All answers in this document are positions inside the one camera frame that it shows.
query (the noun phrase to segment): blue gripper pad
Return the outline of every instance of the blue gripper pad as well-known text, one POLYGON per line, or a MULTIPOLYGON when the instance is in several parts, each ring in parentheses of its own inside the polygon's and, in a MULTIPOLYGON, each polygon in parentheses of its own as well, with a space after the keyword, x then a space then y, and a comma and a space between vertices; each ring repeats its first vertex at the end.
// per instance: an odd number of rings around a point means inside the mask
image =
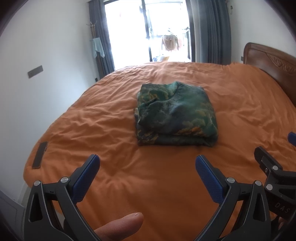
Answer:
POLYGON ((91 155, 82 167, 77 168, 70 177, 72 186, 71 199, 73 203, 81 202, 92 181, 100 169, 100 158, 91 155))
POLYGON ((214 169, 216 168, 203 155, 199 155, 196 158, 195 168, 212 200, 221 205, 224 200, 224 190, 221 182, 214 173, 214 169))
POLYGON ((296 133, 290 132, 288 135, 288 141, 293 145, 296 146, 296 133))

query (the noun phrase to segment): blue textured grip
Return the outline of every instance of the blue textured grip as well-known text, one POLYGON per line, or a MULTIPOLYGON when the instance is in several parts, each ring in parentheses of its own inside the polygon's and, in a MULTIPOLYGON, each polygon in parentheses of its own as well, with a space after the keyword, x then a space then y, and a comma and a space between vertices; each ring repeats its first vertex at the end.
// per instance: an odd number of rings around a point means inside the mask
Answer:
POLYGON ((81 202, 100 168, 100 158, 94 155, 73 185, 71 199, 73 203, 81 202))
POLYGON ((208 164, 201 156, 198 156, 196 158, 195 168, 202 182, 204 183, 207 191, 209 192, 212 200, 215 203, 221 205, 224 200, 223 187, 218 181, 218 179, 215 177, 213 171, 210 169, 208 164))
POLYGON ((288 135, 288 141, 293 145, 296 146, 296 133, 290 132, 288 135))

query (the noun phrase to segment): bed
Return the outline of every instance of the bed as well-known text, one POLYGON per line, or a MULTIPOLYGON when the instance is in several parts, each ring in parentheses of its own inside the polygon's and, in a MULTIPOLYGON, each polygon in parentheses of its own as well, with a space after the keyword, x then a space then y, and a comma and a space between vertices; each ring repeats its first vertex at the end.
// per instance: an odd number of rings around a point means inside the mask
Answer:
MULTIPOLYGON (((296 58, 254 43, 245 46, 243 64, 159 62, 123 68, 89 88, 48 128, 27 160, 24 179, 29 186, 35 180, 57 182, 97 154, 101 168, 77 205, 93 229, 142 212, 141 229, 127 240, 193 240, 217 208, 195 170, 199 154, 239 182, 265 181, 253 156, 257 146, 285 170, 296 171, 296 148, 287 141, 296 131, 295 80, 296 58), (141 85, 176 80, 207 92, 218 122, 214 147, 137 145, 133 109, 141 85), (45 141, 41 167, 32 169, 45 141)), ((238 208, 225 232, 237 214, 238 208)))

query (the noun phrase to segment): wooden headboard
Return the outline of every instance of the wooden headboard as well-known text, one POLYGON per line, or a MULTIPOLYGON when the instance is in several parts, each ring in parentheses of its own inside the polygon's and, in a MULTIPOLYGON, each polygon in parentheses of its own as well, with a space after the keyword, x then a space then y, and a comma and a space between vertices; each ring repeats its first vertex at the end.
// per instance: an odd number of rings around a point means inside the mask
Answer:
POLYGON ((247 43, 244 64, 254 65, 274 78, 296 106, 295 57, 271 47, 247 43))

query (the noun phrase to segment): sliding glass door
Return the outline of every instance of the sliding glass door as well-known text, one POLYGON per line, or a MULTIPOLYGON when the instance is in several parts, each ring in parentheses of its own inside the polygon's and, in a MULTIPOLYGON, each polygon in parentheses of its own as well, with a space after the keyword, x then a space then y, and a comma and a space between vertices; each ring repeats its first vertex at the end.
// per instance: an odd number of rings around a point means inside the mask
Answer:
POLYGON ((105 3, 115 69, 152 61, 192 60, 185 0, 105 3))

